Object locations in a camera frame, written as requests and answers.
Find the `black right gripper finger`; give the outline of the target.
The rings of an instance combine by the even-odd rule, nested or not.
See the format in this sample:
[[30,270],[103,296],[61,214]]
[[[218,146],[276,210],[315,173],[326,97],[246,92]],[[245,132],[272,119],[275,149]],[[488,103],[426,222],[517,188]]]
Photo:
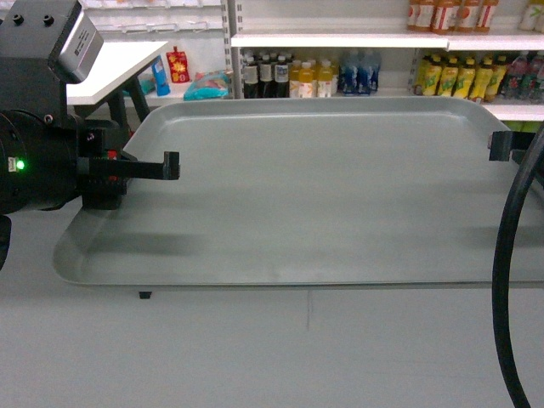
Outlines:
[[521,162],[536,137],[536,133],[521,131],[495,131],[489,139],[491,162]]

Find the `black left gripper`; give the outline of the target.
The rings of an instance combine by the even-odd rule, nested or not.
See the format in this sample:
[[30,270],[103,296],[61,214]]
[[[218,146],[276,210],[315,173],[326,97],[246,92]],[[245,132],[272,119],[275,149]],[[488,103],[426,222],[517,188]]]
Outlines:
[[177,180],[180,155],[125,160],[132,136],[118,122],[68,111],[66,87],[48,64],[59,35],[53,1],[16,1],[1,24],[1,210],[116,210],[128,179]]

